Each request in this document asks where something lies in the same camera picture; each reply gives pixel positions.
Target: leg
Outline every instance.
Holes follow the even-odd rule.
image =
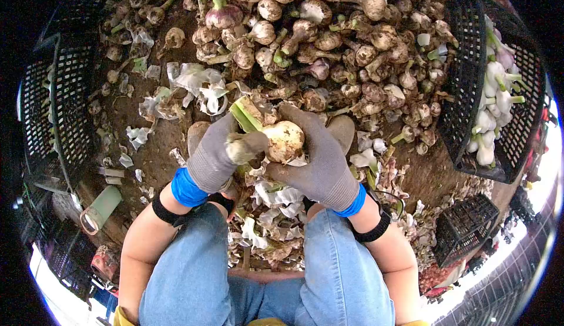
[[[277,317],[286,325],[293,325],[296,310],[302,305],[300,288],[304,282],[303,278],[295,278],[268,283],[257,318]]]
[[[306,278],[297,325],[393,325],[394,305],[346,218],[319,211],[306,225]]]
[[[227,224],[213,204],[191,211],[159,259],[139,306],[142,325],[242,325],[262,286],[227,279]]]

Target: gray work glove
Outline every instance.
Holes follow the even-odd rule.
[[[229,112],[210,125],[196,151],[186,161],[190,177],[199,189],[208,194],[214,194],[222,188],[235,171],[237,163],[254,158],[268,146],[268,138],[263,133],[235,135],[237,127],[237,121]],[[227,153],[228,147],[233,145],[239,149],[237,159]],[[241,159],[241,149],[247,153],[246,158]]]
[[[283,104],[278,108],[278,114],[302,128],[310,163],[292,167],[272,162],[266,167],[266,175],[335,211],[348,208],[359,194],[359,184],[349,171],[337,140],[314,113]]]

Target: dirt ground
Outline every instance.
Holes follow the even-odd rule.
[[[210,120],[209,117],[194,109],[191,104],[186,109],[186,116],[179,120],[167,121],[160,120],[155,128],[155,132],[148,136],[146,144],[142,145],[137,152],[134,151],[129,139],[126,136],[126,128],[131,126],[150,127],[151,123],[139,116],[139,103],[143,102],[143,97],[153,95],[158,86],[169,86],[166,75],[167,62],[198,63],[195,57],[195,46],[191,42],[191,36],[196,27],[195,12],[187,12],[182,9],[182,0],[177,0],[169,10],[165,23],[162,25],[159,35],[154,36],[155,40],[164,41],[166,32],[173,26],[180,27],[186,34],[186,42],[179,48],[165,54],[159,61],[156,59],[158,43],[152,50],[148,65],[161,66],[161,79],[146,80],[140,75],[130,73],[131,65],[123,71],[129,74],[129,82],[135,88],[132,98],[111,95],[102,99],[103,111],[106,112],[109,122],[112,124],[115,140],[110,147],[110,157],[114,168],[124,169],[119,163],[120,148],[119,144],[127,146],[128,154],[131,156],[134,166],[125,169],[125,179],[120,186],[123,202],[119,204],[114,214],[109,220],[109,228],[105,227],[106,239],[116,242],[122,241],[126,229],[133,219],[132,212],[139,214],[145,204],[139,198],[141,191],[140,185],[146,188],[154,187],[156,192],[166,185],[178,168],[177,161],[169,156],[169,152],[174,148],[179,148],[180,153],[186,159],[188,157],[186,145],[186,133],[190,125],[198,120]],[[107,58],[99,59],[100,68],[95,72],[94,87],[99,86],[105,81],[106,73],[109,69],[117,68],[119,63],[112,62]],[[384,124],[382,131],[383,138],[390,139],[401,130],[401,124]],[[415,204],[421,200],[424,204],[431,207],[438,206],[441,198],[448,195],[458,184],[462,184],[468,177],[467,174],[456,172],[449,158],[448,152],[440,137],[435,146],[431,147],[426,155],[420,156],[414,150],[415,142],[411,144],[399,143],[396,146],[394,156],[397,157],[398,167],[403,164],[410,164],[403,182],[403,190],[410,194],[406,200],[408,212],[413,212]],[[135,169],[142,169],[145,173],[143,183],[139,183],[135,178]],[[515,191],[518,181],[512,185],[495,183],[492,200],[503,215],[507,210],[508,203]],[[95,197],[96,193],[104,187],[105,181],[101,175],[85,173],[80,190],[83,204],[88,203]],[[95,243],[100,244],[103,239],[95,238]]]

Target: black plastic crate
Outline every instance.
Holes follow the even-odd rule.
[[[94,149],[88,96],[96,43],[95,33],[56,34],[35,47],[25,68],[19,110],[26,172],[28,181],[40,188],[73,191]],[[50,66],[53,81],[47,89],[43,84]]]
[[[515,194],[511,197],[509,207],[513,210],[521,221],[527,226],[536,221],[535,211],[532,209],[532,203],[528,199],[527,192],[522,186],[518,186]]]
[[[439,267],[464,258],[490,235],[499,211],[479,194],[455,204],[437,218],[437,244],[433,254]]]
[[[87,301],[93,287],[90,263],[96,246],[70,220],[63,222],[52,244],[47,266],[63,286]]]
[[[503,42],[516,50],[515,62],[523,81],[531,88],[520,93],[526,102],[514,104],[513,119],[501,130],[495,142],[496,167],[477,164],[475,153],[466,153],[465,145],[478,113],[486,71],[487,14],[501,32]],[[443,86],[455,98],[444,102],[438,129],[457,171],[512,183],[526,162],[539,126],[545,93],[545,74],[540,53],[527,28],[517,17],[492,0],[451,0],[446,4],[446,19],[460,43]]]
[[[65,0],[61,2],[43,30],[42,36],[57,33],[97,32],[98,22],[106,13],[104,11],[105,3],[106,0]]]

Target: blue wristband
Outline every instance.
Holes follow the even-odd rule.
[[[208,197],[208,193],[198,188],[194,183],[187,168],[179,168],[177,170],[170,187],[174,198],[186,207],[201,205]]]
[[[342,211],[335,211],[335,214],[337,214],[337,216],[341,216],[341,217],[349,217],[352,215],[355,215],[358,213],[358,211],[360,211],[360,209],[362,209],[362,206],[364,205],[364,200],[366,199],[366,189],[364,189],[364,187],[360,184],[358,184],[359,189],[358,189],[358,195],[356,196],[356,199],[354,199],[354,201],[351,203],[351,205],[349,207],[347,207],[346,209],[342,210]]]

